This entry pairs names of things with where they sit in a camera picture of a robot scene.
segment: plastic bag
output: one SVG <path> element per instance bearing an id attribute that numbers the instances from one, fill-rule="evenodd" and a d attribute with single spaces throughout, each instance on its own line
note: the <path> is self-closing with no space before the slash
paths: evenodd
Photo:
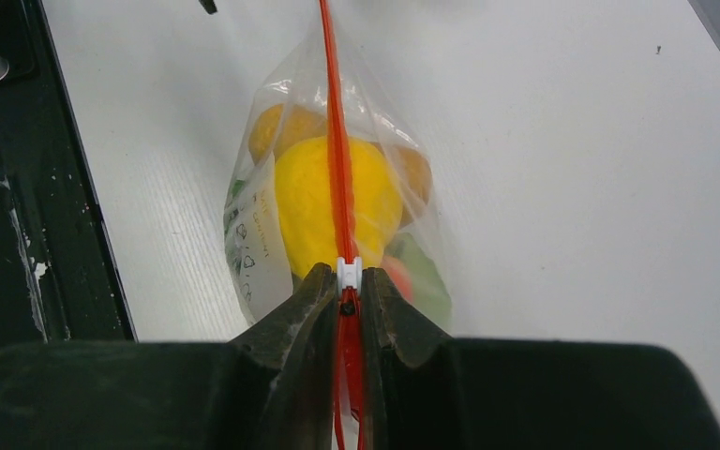
<path id="1" fill-rule="evenodd" d="M 255 94 L 225 206 L 225 249 L 250 322 L 287 299 L 315 263 L 336 268 L 350 227 L 364 268 L 381 267 L 402 296 L 446 328 L 451 300 L 426 152 L 393 113 L 347 37 L 335 30 L 344 186 L 353 205 L 336 222 L 328 71 L 321 20 Z"/>

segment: red object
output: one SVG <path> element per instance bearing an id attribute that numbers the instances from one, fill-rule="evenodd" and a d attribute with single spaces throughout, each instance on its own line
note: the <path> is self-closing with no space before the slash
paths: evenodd
<path id="1" fill-rule="evenodd" d="M 324 49 L 327 57 L 327 148 L 330 171 L 330 198 L 333 222 L 336 230 L 338 255 L 347 263 L 353 263 L 357 255 L 354 242 L 354 193 L 352 192 L 352 161 L 349 153 L 349 137 L 344 124 L 341 102 L 340 70 L 333 21 L 328 0 L 319 0 L 324 31 Z M 336 364 L 333 369 L 333 415 L 337 447 L 346 448 L 340 417 L 340 364 L 346 369 L 349 403 L 352 415 L 360 423 L 358 448 L 363 448 L 363 348 L 360 334 L 360 299 L 354 289 L 341 293 L 341 305 L 352 303 L 354 314 L 340 315 L 337 319 Z"/>
<path id="2" fill-rule="evenodd" d="M 411 304 L 413 302 L 413 279 L 404 262 L 392 256 L 385 256 L 382 258 L 382 269 L 393 280 L 393 284 L 396 285 L 401 296 Z"/>

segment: white table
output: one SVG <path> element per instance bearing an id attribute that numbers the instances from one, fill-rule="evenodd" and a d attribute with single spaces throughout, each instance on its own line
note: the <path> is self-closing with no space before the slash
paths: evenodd
<path id="1" fill-rule="evenodd" d="M 139 338 L 235 336 L 228 181 L 315 2 L 45 3 Z M 433 156 L 455 332 L 666 346 L 720 415 L 720 54 L 686 0 L 337 12 Z"/>

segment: label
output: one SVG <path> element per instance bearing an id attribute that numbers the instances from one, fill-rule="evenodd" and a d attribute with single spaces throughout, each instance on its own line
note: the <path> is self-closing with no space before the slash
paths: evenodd
<path id="1" fill-rule="evenodd" d="M 291 296 L 293 278 L 280 232 L 273 158 L 247 181 L 233 184 L 232 201 L 225 208 L 225 250 L 233 285 L 255 320 Z"/>

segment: orange fruit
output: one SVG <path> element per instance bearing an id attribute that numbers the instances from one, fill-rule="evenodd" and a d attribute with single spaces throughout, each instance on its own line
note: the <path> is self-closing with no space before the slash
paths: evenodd
<path id="1" fill-rule="evenodd" d="M 374 146 L 383 150 L 379 143 L 374 143 Z M 429 161 L 413 148 L 393 145 L 388 150 L 393 153 L 388 157 L 397 166 L 401 179 L 401 198 L 404 201 L 401 228 L 420 218 L 427 209 L 432 191 L 432 170 Z"/>
<path id="2" fill-rule="evenodd" d="M 277 159 L 294 144 L 327 134 L 327 120 L 323 115 L 299 105 L 292 105 L 288 115 L 283 118 L 284 109 L 282 103 L 269 108 L 258 116 L 252 126 L 247 146 L 252 161 L 256 164 L 262 161 L 270 150 L 274 151 Z"/>

